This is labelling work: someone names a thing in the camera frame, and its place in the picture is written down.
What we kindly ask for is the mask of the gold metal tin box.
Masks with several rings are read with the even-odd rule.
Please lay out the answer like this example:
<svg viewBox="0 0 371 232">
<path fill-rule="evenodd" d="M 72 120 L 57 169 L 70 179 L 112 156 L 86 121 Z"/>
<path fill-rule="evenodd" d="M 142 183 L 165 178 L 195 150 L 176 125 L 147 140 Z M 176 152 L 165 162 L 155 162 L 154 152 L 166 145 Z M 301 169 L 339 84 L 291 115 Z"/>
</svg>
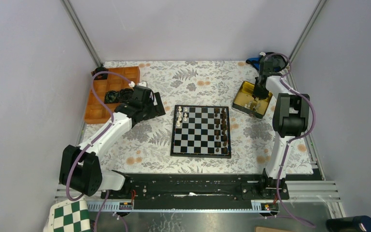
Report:
<svg viewBox="0 0 371 232">
<path fill-rule="evenodd" d="M 254 84 L 243 81 L 234 97 L 231 107 L 250 117 L 262 119 L 271 102 L 272 94 L 269 93 L 268 97 L 263 100 L 256 99 L 252 96 L 254 87 Z"/>
</svg>

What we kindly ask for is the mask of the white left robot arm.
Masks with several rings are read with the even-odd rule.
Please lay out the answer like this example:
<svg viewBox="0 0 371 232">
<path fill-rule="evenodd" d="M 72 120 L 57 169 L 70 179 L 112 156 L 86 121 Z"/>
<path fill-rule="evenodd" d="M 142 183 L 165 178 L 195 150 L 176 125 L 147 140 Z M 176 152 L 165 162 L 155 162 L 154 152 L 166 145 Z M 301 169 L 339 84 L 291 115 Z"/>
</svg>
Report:
<svg viewBox="0 0 371 232">
<path fill-rule="evenodd" d="M 63 150 L 59 182 L 66 186 L 67 197 L 74 200 L 70 194 L 72 189 L 86 196 L 103 190 L 111 190 L 120 199 L 129 196 L 131 187 L 125 182 L 124 174 L 103 170 L 100 161 L 136 124 L 165 113 L 159 92 L 135 86 L 132 96 L 115 108 L 110 119 L 94 135 Z"/>
</svg>

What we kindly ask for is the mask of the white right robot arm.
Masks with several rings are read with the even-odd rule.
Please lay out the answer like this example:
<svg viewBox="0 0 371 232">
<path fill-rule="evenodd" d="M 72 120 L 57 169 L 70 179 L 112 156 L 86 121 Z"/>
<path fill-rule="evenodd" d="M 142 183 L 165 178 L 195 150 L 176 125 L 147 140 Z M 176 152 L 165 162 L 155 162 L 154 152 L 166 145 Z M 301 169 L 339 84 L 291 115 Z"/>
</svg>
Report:
<svg viewBox="0 0 371 232">
<path fill-rule="evenodd" d="M 272 127 L 275 131 L 275 143 L 271 160 L 265 168 L 269 179 L 285 178 L 285 161 L 288 156 L 289 143 L 307 130 L 309 121 L 309 96 L 300 94 L 283 80 L 278 73 L 286 66 L 281 55 L 262 53 L 253 61 L 258 69 L 252 96 L 264 100 L 269 94 L 276 98 Z"/>
</svg>

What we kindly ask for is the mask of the black white chess board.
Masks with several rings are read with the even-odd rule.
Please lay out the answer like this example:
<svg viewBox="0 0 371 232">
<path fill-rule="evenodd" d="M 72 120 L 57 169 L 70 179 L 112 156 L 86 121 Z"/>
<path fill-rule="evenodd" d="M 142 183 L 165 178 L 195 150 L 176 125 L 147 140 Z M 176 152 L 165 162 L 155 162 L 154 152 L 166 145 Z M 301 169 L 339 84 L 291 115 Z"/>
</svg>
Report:
<svg viewBox="0 0 371 232">
<path fill-rule="evenodd" d="M 178 118 L 177 108 L 182 108 L 181 126 L 176 126 Z M 215 153 L 214 147 L 214 108 L 225 108 L 228 124 L 228 155 Z M 200 106 L 200 105 L 175 105 L 171 135 L 172 157 L 190 158 L 218 158 L 230 159 L 231 139 L 229 108 L 227 106 Z M 188 114 L 188 121 L 184 122 L 184 113 Z"/>
</svg>

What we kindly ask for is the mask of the dark chess pieces row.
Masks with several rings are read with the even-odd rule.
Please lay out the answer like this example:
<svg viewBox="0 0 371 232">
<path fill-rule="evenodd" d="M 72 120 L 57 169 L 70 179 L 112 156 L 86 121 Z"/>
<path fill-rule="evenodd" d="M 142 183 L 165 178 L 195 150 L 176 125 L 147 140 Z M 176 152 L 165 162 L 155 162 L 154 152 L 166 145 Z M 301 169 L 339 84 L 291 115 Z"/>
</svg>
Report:
<svg viewBox="0 0 371 232">
<path fill-rule="evenodd" d="M 216 154 L 228 155 L 228 124 L 225 108 L 214 108 L 214 147 Z"/>
</svg>

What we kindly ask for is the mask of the green white rolled chess mat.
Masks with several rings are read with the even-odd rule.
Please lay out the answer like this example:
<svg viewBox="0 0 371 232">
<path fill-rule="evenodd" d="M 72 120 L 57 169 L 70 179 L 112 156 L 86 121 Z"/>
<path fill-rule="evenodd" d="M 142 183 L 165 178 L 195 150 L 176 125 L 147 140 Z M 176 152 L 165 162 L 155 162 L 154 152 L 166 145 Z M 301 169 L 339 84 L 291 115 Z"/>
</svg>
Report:
<svg viewBox="0 0 371 232">
<path fill-rule="evenodd" d="M 44 232 L 91 232 L 86 200 L 65 200 L 52 205 Z"/>
</svg>

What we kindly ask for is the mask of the blue black cloth bundle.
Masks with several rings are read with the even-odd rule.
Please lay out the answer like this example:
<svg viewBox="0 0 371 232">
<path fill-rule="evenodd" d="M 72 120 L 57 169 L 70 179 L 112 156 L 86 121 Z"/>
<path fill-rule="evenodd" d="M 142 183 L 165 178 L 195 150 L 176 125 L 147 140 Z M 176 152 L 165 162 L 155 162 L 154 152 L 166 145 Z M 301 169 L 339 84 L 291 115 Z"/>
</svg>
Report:
<svg viewBox="0 0 371 232">
<path fill-rule="evenodd" d="M 276 54 L 274 52 L 266 52 L 266 53 L 265 52 L 261 52 L 258 57 L 247 59 L 246 60 L 246 63 L 249 64 L 249 65 L 251 65 L 252 67 L 254 67 L 257 71 L 259 71 L 260 61 L 265 56 L 269 56 L 269 60 L 272 60 L 273 70 L 276 73 L 282 71 L 288 65 L 287 60 L 283 56 L 278 55 L 278 54 Z"/>
</svg>

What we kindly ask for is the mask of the dark rolled cloth in tray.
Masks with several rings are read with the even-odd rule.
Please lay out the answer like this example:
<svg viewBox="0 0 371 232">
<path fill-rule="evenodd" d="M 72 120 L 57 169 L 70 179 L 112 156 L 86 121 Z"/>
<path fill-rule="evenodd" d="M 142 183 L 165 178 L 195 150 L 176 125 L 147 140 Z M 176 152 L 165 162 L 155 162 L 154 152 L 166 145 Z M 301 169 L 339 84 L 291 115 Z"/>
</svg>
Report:
<svg viewBox="0 0 371 232">
<path fill-rule="evenodd" d="M 104 103 L 105 104 L 111 104 L 111 103 L 122 103 L 128 101 L 133 94 L 133 89 L 131 88 L 125 88 L 121 89 L 119 91 L 117 90 L 110 90 L 106 92 L 104 97 Z"/>
</svg>

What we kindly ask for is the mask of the orange wooden divided tray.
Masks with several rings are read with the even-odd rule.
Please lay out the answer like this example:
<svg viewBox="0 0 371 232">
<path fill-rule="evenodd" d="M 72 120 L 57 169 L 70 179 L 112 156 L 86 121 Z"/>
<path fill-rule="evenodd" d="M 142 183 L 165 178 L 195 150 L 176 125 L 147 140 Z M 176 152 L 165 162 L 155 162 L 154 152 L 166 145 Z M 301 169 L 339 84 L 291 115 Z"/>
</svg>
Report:
<svg viewBox="0 0 371 232">
<path fill-rule="evenodd" d="M 120 68 L 107 68 L 109 72 L 120 74 L 126 77 L 128 80 L 134 83 L 139 83 L 140 81 L 140 68 L 138 66 L 132 67 L 120 67 Z M 98 97 L 104 101 L 106 92 L 110 90 L 121 90 L 129 88 L 128 82 L 119 76 L 108 74 L 107 79 L 95 79 L 93 82 L 93 87 Z M 86 124 L 104 124 L 110 118 L 108 110 L 100 104 L 93 94 L 90 92 L 86 112 L 85 112 L 85 123 Z"/>
</svg>

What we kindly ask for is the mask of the dark rolled cloth corner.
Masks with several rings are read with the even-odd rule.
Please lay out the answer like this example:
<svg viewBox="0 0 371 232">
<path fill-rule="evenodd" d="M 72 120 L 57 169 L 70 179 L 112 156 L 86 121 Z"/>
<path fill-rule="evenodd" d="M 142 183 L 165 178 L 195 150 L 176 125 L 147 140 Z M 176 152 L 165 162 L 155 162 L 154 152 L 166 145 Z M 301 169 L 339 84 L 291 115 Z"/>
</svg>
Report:
<svg viewBox="0 0 371 232">
<path fill-rule="evenodd" d="M 91 72 L 91 75 L 94 76 L 97 73 L 100 73 L 99 75 L 95 77 L 96 79 L 107 79 L 108 73 L 104 73 L 104 72 L 108 72 L 108 71 L 109 70 L 105 67 L 97 67 L 94 71 Z"/>
</svg>

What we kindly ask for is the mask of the dark cylinder bottle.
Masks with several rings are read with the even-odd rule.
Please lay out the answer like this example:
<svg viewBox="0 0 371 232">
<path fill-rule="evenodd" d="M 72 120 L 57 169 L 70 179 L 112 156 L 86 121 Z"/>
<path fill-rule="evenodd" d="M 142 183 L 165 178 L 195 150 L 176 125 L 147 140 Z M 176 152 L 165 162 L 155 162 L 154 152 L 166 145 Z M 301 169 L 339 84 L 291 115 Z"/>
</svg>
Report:
<svg viewBox="0 0 371 232">
<path fill-rule="evenodd" d="M 326 228 L 329 232 L 371 232 L 371 217 L 332 218 L 326 221 Z"/>
</svg>

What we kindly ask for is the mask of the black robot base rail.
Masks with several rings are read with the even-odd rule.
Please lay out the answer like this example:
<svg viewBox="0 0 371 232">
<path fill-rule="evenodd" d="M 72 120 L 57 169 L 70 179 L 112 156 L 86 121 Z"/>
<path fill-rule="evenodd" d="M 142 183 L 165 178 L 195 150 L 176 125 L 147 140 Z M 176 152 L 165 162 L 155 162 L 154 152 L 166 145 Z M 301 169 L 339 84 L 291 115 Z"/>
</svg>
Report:
<svg viewBox="0 0 371 232">
<path fill-rule="evenodd" d="M 135 210 L 240 210 L 251 201 L 288 200 L 287 185 L 261 174 L 129 174 L 109 199 L 128 200 Z"/>
</svg>

